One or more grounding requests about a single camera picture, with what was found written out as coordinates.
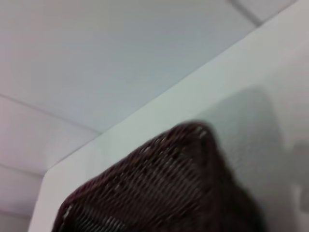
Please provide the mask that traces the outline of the black woven rectangular basket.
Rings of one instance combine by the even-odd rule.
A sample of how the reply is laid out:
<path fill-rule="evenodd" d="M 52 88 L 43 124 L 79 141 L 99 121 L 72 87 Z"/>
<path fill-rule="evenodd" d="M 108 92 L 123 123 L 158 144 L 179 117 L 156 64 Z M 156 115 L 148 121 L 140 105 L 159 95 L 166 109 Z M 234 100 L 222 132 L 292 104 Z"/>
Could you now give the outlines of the black woven rectangular basket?
<path fill-rule="evenodd" d="M 161 133 L 60 206 L 51 232 L 267 232 L 209 125 Z"/>

